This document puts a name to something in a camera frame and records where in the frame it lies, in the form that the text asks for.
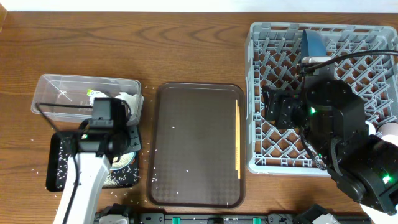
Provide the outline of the white napkin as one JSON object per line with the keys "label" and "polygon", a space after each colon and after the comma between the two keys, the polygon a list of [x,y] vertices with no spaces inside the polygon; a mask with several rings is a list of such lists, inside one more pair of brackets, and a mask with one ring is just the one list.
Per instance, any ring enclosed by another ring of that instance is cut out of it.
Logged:
{"label": "white napkin", "polygon": [[131,117],[136,115],[139,106],[139,98],[137,94],[130,95],[126,92],[120,92],[119,95],[116,96],[116,98],[127,103],[129,108],[129,114]]}

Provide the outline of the silver foil snack wrapper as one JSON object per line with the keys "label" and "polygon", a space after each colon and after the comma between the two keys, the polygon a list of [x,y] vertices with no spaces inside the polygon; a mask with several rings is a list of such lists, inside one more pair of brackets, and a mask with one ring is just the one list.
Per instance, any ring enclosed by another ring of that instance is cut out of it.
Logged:
{"label": "silver foil snack wrapper", "polygon": [[109,96],[101,91],[88,89],[86,95],[89,97],[90,106],[93,106],[96,98],[109,98]]}

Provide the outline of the blue plate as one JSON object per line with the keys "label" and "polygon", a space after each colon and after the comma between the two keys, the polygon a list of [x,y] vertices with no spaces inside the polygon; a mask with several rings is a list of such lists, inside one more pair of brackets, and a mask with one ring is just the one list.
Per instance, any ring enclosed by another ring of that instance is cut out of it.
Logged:
{"label": "blue plate", "polygon": [[300,61],[302,63],[322,63],[328,59],[322,35],[317,31],[305,29],[302,34]]}

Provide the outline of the light blue cup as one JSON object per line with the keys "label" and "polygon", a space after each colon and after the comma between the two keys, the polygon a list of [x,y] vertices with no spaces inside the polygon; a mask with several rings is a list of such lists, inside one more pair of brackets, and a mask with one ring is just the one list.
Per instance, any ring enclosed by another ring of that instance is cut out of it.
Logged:
{"label": "light blue cup", "polygon": [[368,134],[369,135],[375,134],[376,133],[375,126],[372,123],[370,123],[369,121],[365,121],[365,123],[368,126]]}

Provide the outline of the pink cup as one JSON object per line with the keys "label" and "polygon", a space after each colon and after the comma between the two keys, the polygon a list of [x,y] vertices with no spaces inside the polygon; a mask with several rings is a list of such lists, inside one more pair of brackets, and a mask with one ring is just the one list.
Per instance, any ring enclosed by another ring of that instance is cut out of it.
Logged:
{"label": "pink cup", "polygon": [[391,122],[391,123],[384,123],[380,127],[378,127],[377,131],[381,133],[382,136],[387,135],[398,135],[398,123]]}

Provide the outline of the light blue rice bowl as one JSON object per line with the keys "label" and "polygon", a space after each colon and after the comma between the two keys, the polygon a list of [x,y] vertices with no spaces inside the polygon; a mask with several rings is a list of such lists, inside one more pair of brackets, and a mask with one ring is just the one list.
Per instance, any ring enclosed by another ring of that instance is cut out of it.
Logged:
{"label": "light blue rice bowl", "polygon": [[136,152],[129,152],[119,157],[115,157],[112,161],[110,170],[119,170],[128,166],[135,158]]}

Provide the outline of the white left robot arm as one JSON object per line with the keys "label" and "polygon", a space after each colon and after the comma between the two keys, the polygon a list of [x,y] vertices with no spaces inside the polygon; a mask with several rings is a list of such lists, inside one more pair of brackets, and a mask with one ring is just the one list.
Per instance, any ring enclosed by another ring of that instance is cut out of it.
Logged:
{"label": "white left robot arm", "polygon": [[95,223],[100,193],[103,189],[128,188],[139,181],[139,156],[141,137],[137,126],[130,127],[133,152],[121,156],[112,164],[93,153],[76,156],[77,165],[68,158],[55,134],[50,148],[46,188],[62,191],[55,223]]}

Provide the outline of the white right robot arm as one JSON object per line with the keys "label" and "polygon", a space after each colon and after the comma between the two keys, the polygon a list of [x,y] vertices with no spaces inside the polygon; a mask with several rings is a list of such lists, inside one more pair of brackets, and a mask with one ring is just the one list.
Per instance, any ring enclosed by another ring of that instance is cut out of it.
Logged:
{"label": "white right robot arm", "polygon": [[262,88],[267,121],[297,128],[319,169],[354,202],[397,214],[397,146],[370,134],[364,101],[341,80],[323,80],[305,90]]}

